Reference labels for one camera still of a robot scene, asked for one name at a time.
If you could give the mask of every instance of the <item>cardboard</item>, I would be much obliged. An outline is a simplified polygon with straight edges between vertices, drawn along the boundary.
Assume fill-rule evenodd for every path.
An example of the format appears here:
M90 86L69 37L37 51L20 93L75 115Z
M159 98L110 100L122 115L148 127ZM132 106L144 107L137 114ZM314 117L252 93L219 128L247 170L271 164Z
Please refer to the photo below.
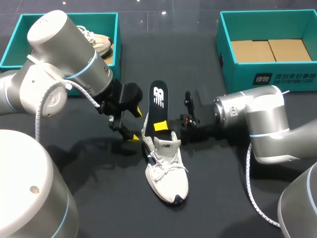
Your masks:
M232 41L236 60L242 62L274 62L268 41Z
M269 40L277 62L312 61L301 39Z

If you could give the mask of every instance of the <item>black table surface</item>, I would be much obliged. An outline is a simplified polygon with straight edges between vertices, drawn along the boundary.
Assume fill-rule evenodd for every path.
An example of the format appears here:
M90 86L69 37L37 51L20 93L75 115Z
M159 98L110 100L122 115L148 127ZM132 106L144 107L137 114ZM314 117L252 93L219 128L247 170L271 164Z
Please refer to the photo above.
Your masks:
M171 119L186 112L186 90L203 86L210 101L225 94L215 32L149 32L125 36L122 41L121 79L136 82L143 90L143 115L154 80L168 84ZM291 128L317 117L316 100L316 93L285 95ZM135 119L126 112L124 121L141 130L144 118ZM29 115L2 116L0 126L34 136L34 117ZM62 112L43 119L41 136L76 200L79 238L283 237L246 197L244 161L249 140L245 133L181 146L189 171L189 196L174 208L160 202L148 185L141 142L122 142L108 128L108 118L87 100L68 99ZM259 207L276 220L284 188L315 161L270 166L252 161L251 183Z

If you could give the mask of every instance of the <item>white cable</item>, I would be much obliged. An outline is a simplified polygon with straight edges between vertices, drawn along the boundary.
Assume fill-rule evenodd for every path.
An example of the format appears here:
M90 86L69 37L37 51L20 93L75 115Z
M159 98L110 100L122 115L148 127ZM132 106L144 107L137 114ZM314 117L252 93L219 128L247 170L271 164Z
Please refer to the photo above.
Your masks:
M75 83L74 81L66 80L66 79L63 79L62 82L69 83L71 86L75 87L79 92L81 92L89 100L89 102L92 103L92 105L94 105L95 108L100 107L100 105L79 84Z
M85 89L83 89L79 84L70 81L70 80L66 80L63 79L61 81L55 81L53 82L45 91L45 93L43 94L40 103L36 109L36 114L35 114L35 140L37 142L40 142L40 125L41 125L41 115L43 113L43 107L44 107L44 103L47 99L47 97L49 96L49 94L54 91L55 88L63 86L65 83L69 83L70 85L74 86L79 92L81 92L88 100L89 102L92 103L92 105L94 105L95 108L100 107L100 105L87 93L87 91Z
M251 184L250 184L250 160L251 160L251 150L252 150L252 144L250 143L247 153L247 159L246 159L246 184L247 184L247 191L249 199L254 207L254 209L259 213L259 215L265 219L270 224L280 227L278 222L273 221L271 218L269 218L264 212L261 211L261 209L258 207L257 203L255 202L252 191L251 191Z
M41 125L41 115L43 112L44 103L49 96L49 94L58 86L62 86L61 82L55 81L53 82L45 91L42 98L40 99L40 103L36 109L35 113L35 140L40 142L40 125Z

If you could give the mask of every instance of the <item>new balance logo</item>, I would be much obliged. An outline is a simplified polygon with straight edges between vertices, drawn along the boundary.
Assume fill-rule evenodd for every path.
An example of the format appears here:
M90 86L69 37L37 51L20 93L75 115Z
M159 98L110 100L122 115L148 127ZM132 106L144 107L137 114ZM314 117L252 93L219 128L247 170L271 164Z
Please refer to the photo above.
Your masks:
M154 87L154 102L164 108L164 92L162 89Z

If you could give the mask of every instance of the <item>shoe tongue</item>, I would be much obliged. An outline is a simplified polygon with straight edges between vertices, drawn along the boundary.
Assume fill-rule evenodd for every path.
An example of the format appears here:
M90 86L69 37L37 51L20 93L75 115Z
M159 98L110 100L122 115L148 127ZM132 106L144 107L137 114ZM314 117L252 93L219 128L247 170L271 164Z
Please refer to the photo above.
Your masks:
M180 140L160 140L154 137L154 145L157 150L157 154L160 156L173 157L181 144Z

